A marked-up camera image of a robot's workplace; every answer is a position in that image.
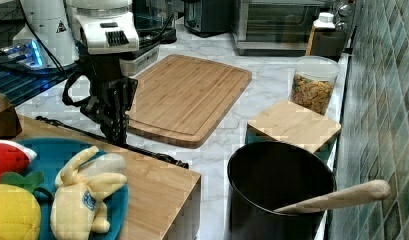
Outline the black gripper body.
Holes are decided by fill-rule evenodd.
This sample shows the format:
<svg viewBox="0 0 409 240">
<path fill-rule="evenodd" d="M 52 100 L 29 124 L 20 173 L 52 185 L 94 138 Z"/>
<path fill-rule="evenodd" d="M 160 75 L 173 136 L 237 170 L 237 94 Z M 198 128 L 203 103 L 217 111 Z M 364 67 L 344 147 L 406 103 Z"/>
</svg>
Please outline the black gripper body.
<svg viewBox="0 0 409 240">
<path fill-rule="evenodd" d="M 124 76 L 122 54 L 81 54 L 76 71 L 68 78 L 62 100 L 65 105 L 80 107 L 81 112 L 99 124 L 126 125 L 138 81 Z M 68 93 L 72 85 L 85 76 L 90 83 L 89 96 L 74 101 Z"/>
</svg>

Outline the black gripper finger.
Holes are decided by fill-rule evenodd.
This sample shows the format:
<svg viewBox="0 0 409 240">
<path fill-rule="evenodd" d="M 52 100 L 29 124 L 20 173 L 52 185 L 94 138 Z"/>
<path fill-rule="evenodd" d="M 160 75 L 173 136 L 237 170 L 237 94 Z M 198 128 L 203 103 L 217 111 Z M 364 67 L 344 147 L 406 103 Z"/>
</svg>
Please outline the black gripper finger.
<svg viewBox="0 0 409 240">
<path fill-rule="evenodd" d="M 100 129 L 105 137 L 116 145 L 124 145 L 127 140 L 128 118 L 126 114 L 105 115 Z"/>
</svg>

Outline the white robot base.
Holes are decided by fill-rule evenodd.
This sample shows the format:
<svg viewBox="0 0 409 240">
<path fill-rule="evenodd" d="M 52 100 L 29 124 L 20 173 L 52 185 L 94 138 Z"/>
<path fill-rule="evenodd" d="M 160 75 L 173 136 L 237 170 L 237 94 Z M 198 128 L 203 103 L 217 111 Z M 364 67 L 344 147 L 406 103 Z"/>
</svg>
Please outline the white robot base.
<svg viewBox="0 0 409 240">
<path fill-rule="evenodd" d="M 33 70 L 64 71 L 75 66 L 78 51 L 68 24 L 64 0 L 17 0 L 24 27 L 0 51 Z"/>
</svg>

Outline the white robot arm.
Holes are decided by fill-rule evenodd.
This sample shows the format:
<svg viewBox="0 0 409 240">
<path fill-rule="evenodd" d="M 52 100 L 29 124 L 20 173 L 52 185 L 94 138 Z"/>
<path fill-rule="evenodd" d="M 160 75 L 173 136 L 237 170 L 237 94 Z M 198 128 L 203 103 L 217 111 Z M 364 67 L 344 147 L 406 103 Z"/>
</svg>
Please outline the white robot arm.
<svg viewBox="0 0 409 240">
<path fill-rule="evenodd" d="M 140 49 L 132 0 L 65 0 L 65 6 L 79 59 L 62 101 L 99 124 L 110 142 L 124 144 L 138 86 L 120 63 Z"/>
</svg>

